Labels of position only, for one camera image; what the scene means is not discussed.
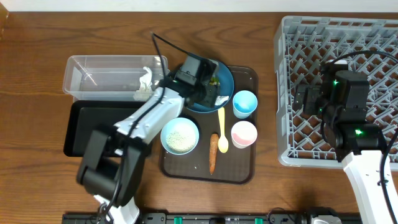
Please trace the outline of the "white tissue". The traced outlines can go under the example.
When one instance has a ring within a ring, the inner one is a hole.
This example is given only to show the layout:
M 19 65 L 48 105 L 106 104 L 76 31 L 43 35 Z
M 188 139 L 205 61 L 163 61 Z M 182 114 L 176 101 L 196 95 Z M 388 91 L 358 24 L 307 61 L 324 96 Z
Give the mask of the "white tissue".
M 140 86 L 133 96 L 135 101 L 147 101 L 152 95 L 152 70 L 149 67 L 143 69 L 146 74 L 139 78 Z

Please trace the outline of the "light blue cup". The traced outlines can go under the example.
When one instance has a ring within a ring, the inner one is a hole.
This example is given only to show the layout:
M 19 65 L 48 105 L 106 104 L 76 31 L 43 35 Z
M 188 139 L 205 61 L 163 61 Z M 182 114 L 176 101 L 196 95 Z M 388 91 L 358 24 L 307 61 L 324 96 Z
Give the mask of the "light blue cup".
M 242 90 L 233 97 L 233 113 L 239 119 L 248 118 L 257 109 L 257 105 L 257 97 L 251 91 Z

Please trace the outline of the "yellow snack wrapper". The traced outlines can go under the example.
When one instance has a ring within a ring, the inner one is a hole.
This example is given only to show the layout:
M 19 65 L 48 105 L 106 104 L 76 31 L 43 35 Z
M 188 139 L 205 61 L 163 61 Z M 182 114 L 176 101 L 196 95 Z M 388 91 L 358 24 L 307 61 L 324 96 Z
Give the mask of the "yellow snack wrapper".
M 210 85 L 219 86 L 220 85 L 219 79 L 217 77 L 212 77 L 210 80 Z

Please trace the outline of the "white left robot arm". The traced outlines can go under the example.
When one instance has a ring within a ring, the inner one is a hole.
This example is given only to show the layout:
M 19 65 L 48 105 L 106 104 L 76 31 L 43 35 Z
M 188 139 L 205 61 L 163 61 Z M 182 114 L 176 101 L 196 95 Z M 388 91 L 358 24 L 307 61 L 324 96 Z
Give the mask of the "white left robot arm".
M 191 55 L 160 81 L 153 95 L 132 115 L 98 127 L 88 140 L 76 181 L 100 201 L 95 223 L 135 223 L 134 195 L 142 179 L 149 144 L 177 118 L 184 106 L 215 101 L 222 63 Z

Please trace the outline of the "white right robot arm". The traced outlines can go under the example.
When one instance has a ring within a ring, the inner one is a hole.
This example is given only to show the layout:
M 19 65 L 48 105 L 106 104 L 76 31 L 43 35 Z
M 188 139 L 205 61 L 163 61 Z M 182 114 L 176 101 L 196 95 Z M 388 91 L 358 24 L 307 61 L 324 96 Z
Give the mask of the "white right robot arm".
M 364 73 L 329 73 L 321 85 L 298 85 L 294 109 L 321 118 L 324 141 L 334 148 L 353 188 L 363 223 L 397 223 L 397 192 L 382 129 L 366 120 L 370 84 Z

